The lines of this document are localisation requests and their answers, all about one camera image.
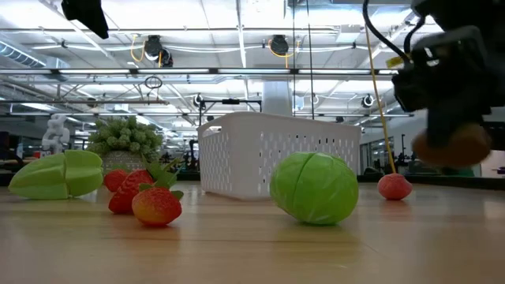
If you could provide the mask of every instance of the wooden table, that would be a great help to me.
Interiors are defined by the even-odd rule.
[[[505,192],[415,185],[387,202],[361,185],[340,226],[181,183],[183,213],[149,229],[100,189],[30,201],[0,189],[0,283],[505,283]]]

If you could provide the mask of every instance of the red strawberry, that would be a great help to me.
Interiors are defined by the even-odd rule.
[[[128,177],[128,173],[124,170],[112,170],[108,174],[105,175],[103,179],[103,184],[109,189],[110,192],[117,192],[119,186],[125,181],[126,177]]]
[[[112,196],[109,209],[116,214],[130,213],[133,197],[139,192],[139,185],[143,183],[150,185],[153,182],[151,175],[146,170],[134,170]]]
[[[163,187],[140,191],[133,198],[133,214],[146,226],[165,226],[181,215],[181,195]]]

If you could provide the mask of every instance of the white stuffed toy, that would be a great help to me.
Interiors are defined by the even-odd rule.
[[[42,138],[42,149],[48,151],[53,148],[53,154],[63,151],[63,144],[69,143],[70,131],[64,127],[65,115],[53,114],[47,122],[47,131]]]

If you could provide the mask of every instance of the white plastic basket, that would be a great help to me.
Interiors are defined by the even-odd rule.
[[[273,169],[297,151],[339,156],[357,173],[360,137],[361,128],[355,126],[253,112],[227,114],[198,128],[202,189],[241,200],[270,198]]]

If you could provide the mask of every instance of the brown object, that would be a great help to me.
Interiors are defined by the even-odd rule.
[[[463,168],[476,165],[491,153],[492,140],[478,124],[468,124],[457,130],[443,148],[430,148],[426,131],[412,142],[412,149],[423,162],[433,166]]]
[[[181,182],[182,215],[151,229],[107,210],[105,188],[28,201],[0,188],[1,284],[505,283],[505,192],[414,185],[405,202],[360,184],[339,226]]]

